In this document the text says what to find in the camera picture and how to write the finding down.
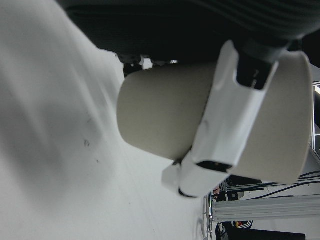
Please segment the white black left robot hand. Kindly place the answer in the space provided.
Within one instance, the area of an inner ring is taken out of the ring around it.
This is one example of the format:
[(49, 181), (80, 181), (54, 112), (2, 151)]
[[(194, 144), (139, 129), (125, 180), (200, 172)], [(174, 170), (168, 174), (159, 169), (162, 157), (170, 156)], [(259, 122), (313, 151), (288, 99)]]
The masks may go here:
[(61, 0), (125, 80), (122, 138), (172, 160), (162, 182), (201, 197), (230, 175), (295, 181), (312, 113), (309, 60), (292, 44), (320, 29), (317, 0)]

